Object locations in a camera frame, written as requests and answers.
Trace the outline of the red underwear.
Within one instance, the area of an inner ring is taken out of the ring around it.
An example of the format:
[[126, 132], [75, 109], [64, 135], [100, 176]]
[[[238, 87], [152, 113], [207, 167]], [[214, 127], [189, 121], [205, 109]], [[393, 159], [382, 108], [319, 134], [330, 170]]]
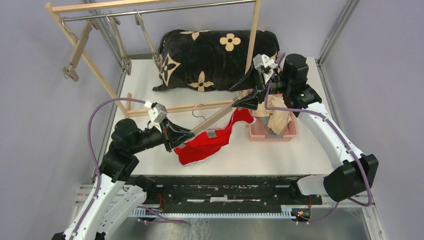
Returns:
[[185, 142], [184, 146], [175, 148], [174, 152], [182, 166], [203, 161], [229, 144], [234, 125], [238, 123], [252, 125], [255, 122], [256, 119], [248, 109], [237, 108], [232, 112], [225, 126], [210, 128], [197, 134], [193, 139]]

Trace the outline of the grey striped underwear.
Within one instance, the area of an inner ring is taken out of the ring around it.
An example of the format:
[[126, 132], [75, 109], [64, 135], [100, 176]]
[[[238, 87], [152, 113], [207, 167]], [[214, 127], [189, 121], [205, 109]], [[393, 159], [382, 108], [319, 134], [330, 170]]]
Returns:
[[271, 116], [261, 116], [259, 120], [262, 122], [264, 128], [269, 132], [269, 135], [275, 135], [275, 132], [269, 127]]

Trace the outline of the beige underwear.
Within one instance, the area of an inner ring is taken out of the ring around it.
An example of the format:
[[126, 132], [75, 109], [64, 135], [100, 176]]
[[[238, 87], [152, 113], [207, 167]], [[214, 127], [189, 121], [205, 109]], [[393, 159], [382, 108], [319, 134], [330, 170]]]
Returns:
[[[268, 108], [286, 108], [282, 94], [269, 94], [267, 100]], [[251, 110], [253, 117], [270, 116], [268, 126], [275, 132], [275, 135], [282, 135], [288, 124], [291, 122], [291, 114], [289, 111], [266, 109], [265, 103], [260, 103], [257, 110]]]

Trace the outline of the wooden hanger with red underwear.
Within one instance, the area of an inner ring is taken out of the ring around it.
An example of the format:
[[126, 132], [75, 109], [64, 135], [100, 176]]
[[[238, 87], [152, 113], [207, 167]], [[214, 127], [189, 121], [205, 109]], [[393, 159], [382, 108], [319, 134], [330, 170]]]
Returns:
[[233, 110], [232, 104], [234, 104], [237, 100], [240, 100], [242, 96], [236, 97], [232, 100], [223, 100], [223, 101], [213, 101], [213, 102], [201, 102], [201, 103], [192, 103], [192, 104], [185, 104], [179, 106], [178, 112], [188, 112], [191, 110], [192, 114], [194, 113], [195, 109], [199, 106], [205, 107], [205, 109], [216, 109], [218, 107], [221, 107], [217, 112], [212, 114], [210, 117], [205, 118], [201, 123], [196, 125], [190, 132], [194, 133], [194, 135], [198, 135], [199, 133], [203, 132], [210, 126], [212, 126], [214, 123], [216, 123], [218, 120], [220, 120], [222, 117], [227, 115]]

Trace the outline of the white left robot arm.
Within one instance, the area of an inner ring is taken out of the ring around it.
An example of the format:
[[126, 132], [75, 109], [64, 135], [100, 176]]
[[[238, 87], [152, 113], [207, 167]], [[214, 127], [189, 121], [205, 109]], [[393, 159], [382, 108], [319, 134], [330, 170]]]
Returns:
[[103, 156], [99, 175], [74, 222], [64, 231], [53, 235], [54, 240], [108, 240], [130, 213], [143, 202], [156, 200], [155, 181], [146, 176], [133, 179], [127, 193], [114, 205], [112, 201], [131, 180], [138, 165], [137, 153], [164, 145], [168, 152], [195, 135], [167, 118], [155, 127], [138, 128], [130, 118], [120, 120], [111, 134], [111, 143]]

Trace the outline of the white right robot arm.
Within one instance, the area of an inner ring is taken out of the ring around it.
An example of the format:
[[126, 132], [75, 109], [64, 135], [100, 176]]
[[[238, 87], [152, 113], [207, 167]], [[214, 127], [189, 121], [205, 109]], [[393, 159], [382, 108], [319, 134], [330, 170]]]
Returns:
[[373, 202], [371, 188], [379, 166], [373, 155], [364, 154], [334, 122], [319, 94], [307, 83], [309, 66], [300, 54], [288, 54], [283, 61], [276, 61], [265, 54], [252, 60], [245, 75], [231, 88], [231, 92], [250, 90], [236, 100], [235, 108], [256, 110], [264, 104], [270, 110], [270, 95], [281, 94], [283, 111], [293, 113], [318, 140], [333, 168], [327, 175], [309, 175], [294, 182], [289, 198], [301, 204], [310, 195], [324, 195], [335, 202], [354, 201], [360, 193], [366, 193], [368, 207]]

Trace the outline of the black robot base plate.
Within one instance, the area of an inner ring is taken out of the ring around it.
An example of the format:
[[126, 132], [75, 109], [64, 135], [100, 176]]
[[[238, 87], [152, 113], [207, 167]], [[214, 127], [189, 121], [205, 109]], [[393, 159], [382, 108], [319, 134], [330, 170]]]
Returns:
[[301, 175], [157, 175], [144, 206], [166, 214], [274, 214], [282, 206], [322, 205], [317, 194], [303, 195], [295, 185]]

